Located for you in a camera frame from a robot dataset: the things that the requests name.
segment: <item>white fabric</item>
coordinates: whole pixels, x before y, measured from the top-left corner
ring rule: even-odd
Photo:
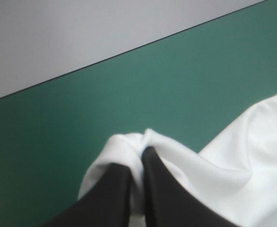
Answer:
[[[277,95],[251,106],[198,154],[151,129],[111,136],[86,172],[79,198],[109,163],[120,163],[130,167],[135,181],[132,214],[142,215],[140,158],[147,146],[155,147],[188,192],[224,218],[243,227],[277,227]]]

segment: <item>green surface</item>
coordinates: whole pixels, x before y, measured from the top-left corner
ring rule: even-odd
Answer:
[[[0,99],[0,227],[71,205],[114,133],[152,128],[195,151],[277,93],[277,0]]]

